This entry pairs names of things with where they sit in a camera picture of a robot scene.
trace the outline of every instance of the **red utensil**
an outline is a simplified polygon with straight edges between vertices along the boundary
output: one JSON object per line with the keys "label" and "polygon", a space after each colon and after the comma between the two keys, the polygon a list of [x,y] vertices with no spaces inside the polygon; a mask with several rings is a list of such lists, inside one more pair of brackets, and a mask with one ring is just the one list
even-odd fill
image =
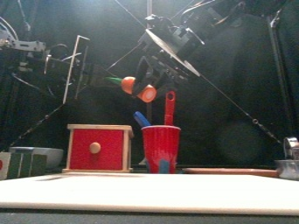
{"label": "red utensil", "polygon": [[165,94],[164,125],[173,126],[173,104],[174,104],[174,92],[169,91]]}

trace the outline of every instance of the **black curtain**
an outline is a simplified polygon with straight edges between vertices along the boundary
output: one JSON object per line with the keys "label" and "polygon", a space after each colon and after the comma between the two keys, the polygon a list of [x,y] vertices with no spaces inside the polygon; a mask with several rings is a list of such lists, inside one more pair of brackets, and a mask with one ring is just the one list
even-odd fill
{"label": "black curtain", "polygon": [[[0,12],[21,38],[25,37],[24,21],[16,2],[2,1]],[[30,18],[30,40],[40,40],[46,46],[64,44],[72,52],[76,36],[89,38],[88,62],[104,68],[129,52],[144,33],[145,1],[118,0],[126,10],[113,0],[21,2],[26,18],[33,14],[33,4],[37,4],[36,14]],[[153,1],[153,14],[170,18],[188,2]],[[297,118],[296,9],[297,1],[291,1],[281,13],[277,32],[287,85],[292,93],[293,116]],[[174,17],[172,21],[178,24],[180,20]],[[120,78],[132,76],[141,55],[141,51],[130,53],[109,72]],[[17,51],[4,49],[0,56],[0,91],[4,99],[0,114],[1,148],[5,148],[61,105],[61,101],[25,86],[12,77],[14,72],[29,83],[44,87],[40,71],[18,73],[17,69],[14,70],[22,56]],[[279,140],[297,135],[297,130],[288,129],[292,121],[287,120],[267,17],[260,16],[260,13],[244,13],[231,27],[196,49],[188,61],[237,106],[202,78],[178,86],[173,120],[174,125],[181,128],[178,164],[272,166],[273,160],[284,157],[283,145],[252,123],[251,118],[257,119]],[[162,98],[153,102],[152,108],[153,124],[161,124]],[[17,145],[62,148],[66,151],[68,123],[125,124],[133,127],[134,132],[134,165],[144,156],[141,131],[132,116],[137,110],[145,113],[145,105],[117,87],[89,87],[80,93],[78,99],[69,101]]]}

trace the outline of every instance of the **orange toy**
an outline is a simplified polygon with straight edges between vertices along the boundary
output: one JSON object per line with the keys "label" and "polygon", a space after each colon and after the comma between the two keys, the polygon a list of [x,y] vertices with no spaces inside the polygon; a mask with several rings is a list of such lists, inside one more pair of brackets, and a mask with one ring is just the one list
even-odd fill
{"label": "orange toy", "polygon": [[[134,85],[136,78],[134,77],[125,77],[121,80],[121,88],[122,90],[128,93],[132,94],[133,91],[133,85]],[[150,102],[154,99],[156,96],[156,90],[150,85],[146,85],[141,93],[137,95],[137,97],[144,101],[144,102]]]}

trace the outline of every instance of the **wooden board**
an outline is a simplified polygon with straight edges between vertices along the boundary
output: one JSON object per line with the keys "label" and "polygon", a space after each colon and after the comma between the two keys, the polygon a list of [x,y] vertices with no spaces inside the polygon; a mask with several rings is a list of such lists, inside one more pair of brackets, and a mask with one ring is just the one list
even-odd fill
{"label": "wooden board", "polygon": [[184,168],[185,174],[225,174],[225,175],[255,175],[260,177],[277,178],[277,171],[263,169],[229,169],[229,168]]}

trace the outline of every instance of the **red plastic cup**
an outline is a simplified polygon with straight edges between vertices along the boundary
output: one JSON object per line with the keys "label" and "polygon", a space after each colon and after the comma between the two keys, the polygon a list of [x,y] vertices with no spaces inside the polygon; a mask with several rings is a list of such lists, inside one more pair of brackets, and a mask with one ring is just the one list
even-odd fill
{"label": "red plastic cup", "polygon": [[168,125],[141,128],[144,158],[149,173],[174,173],[181,129]]}

